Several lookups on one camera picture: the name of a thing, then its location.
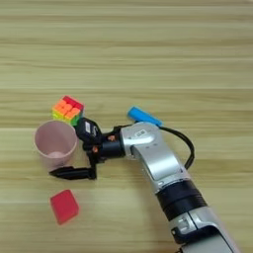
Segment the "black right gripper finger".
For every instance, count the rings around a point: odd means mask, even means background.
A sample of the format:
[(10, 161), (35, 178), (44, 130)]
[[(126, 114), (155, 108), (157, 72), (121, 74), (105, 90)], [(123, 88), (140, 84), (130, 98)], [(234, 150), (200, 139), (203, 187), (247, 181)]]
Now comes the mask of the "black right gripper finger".
[(97, 172), (92, 168), (60, 167), (50, 172), (50, 175), (65, 180), (89, 179), (95, 180)]

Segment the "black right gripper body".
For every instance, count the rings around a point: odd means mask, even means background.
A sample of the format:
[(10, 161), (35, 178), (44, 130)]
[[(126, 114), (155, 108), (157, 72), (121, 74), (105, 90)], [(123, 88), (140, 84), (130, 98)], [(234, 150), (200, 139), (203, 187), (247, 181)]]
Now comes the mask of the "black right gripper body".
[(93, 169), (107, 159), (121, 158), (126, 155), (121, 138), (121, 127), (102, 133), (96, 125), (84, 125), (81, 128), (83, 149)]

